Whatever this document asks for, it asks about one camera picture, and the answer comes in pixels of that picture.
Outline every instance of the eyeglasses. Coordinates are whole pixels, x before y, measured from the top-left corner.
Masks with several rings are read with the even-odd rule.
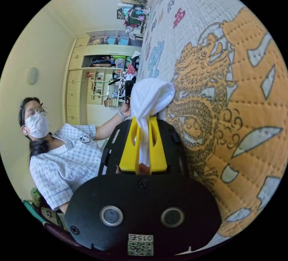
[[[33,117],[36,114],[36,112],[45,113],[46,114],[47,111],[48,111],[47,108],[45,106],[41,105],[38,109],[31,108],[31,109],[27,110],[26,111],[26,116],[27,116],[27,118]]]

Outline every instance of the orange dragon pattern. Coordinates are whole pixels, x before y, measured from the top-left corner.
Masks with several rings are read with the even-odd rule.
[[[285,170],[288,77],[282,56],[265,27],[242,8],[233,20],[209,25],[197,44],[184,46],[172,83],[176,94],[166,121],[185,146],[190,176],[218,202],[218,234],[234,236],[268,203]]]

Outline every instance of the dark hair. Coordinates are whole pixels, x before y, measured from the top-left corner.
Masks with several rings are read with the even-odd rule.
[[[40,100],[36,97],[33,98],[25,98],[20,106],[20,111],[19,111],[19,125],[20,127],[25,125],[25,105],[31,101],[36,101],[39,103],[39,105],[41,105]],[[49,151],[49,145],[48,145],[48,141],[44,140],[44,139],[40,139],[37,141],[32,141],[29,136],[25,136],[26,138],[28,138],[30,140],[30,144],[29,144],[29,149],[30,149],[30,160],[32,158],[32,156],[38,155],[38,154],[42,154],[42,153],[47,153]]]

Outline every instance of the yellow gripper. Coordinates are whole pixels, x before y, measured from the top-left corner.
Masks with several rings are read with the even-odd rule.
[[[119,164],[121,171],[135,172],[135,174],[138,175],[141,137],[141,129],[137,124],[136,117],[133,117]],[[165,172],[167,169],[167,163],[157,123],[157,117],[149,118],[149,153],[150,175],[152,173]]]

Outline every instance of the screw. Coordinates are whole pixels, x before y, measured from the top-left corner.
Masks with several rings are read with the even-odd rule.
[[[138,182],[138,186],[141,188],[141,189],[144,189],[148,186],[148,181],[146,179],[142,179]]]
[[[71,226],[70,227],[70,230],[71,230],[71,232],[73,233],[73,234],[75,234],[75,235],[78,235],[80,232],[79,232],[79,229],[77,228],[77,227],[75,227],[75,226]]]

